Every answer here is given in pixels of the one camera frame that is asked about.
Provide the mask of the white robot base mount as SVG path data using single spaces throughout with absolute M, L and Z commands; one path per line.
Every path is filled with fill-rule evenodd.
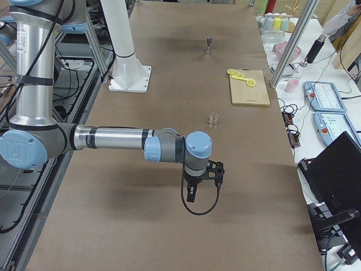
M 136 56 L 126 2 L 105 0 L 101 5 L 116 56 L 109 91 L 146 93 L 152 67 Z

